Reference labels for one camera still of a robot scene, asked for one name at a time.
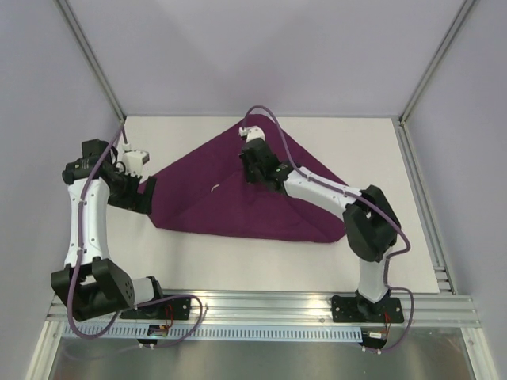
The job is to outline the purple cloth drape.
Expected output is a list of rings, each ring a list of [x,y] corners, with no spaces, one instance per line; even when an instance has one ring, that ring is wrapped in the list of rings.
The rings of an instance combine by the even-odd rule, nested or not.
[[[319,207],[246,182],[237,124],[154,176],[153,225],[233,238],[334,243],[343,222]]]

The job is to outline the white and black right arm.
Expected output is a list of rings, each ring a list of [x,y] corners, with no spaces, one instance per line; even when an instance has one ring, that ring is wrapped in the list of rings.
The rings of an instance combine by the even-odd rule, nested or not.
[[[240,158],[247,182],[262,183],[288,198],[312,204],[344,223],[349,248],[360,259],[356,308],[363,319],[376,320],[385,312],[391,294],[384,279],[385,255],[400,230],[383,192],[372,185],[365,190],[350,188],[292,161],[280,161],[262,137],[244,140]]]

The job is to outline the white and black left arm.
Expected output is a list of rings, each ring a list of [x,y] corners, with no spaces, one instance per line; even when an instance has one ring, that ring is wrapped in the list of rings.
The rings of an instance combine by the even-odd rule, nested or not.
[[[82,156],[62,172],[71,202],[71,237],[63,269],[51,287],[76,321],[87,321],[138,306],[148,317],[161,315],[166,298],[153,276],[132,279],[116,265],[107,242],[107,208],[149,215],[156,179],[142,179],[150,160],[128,144],[121,152],[106,141],[82,143]]]

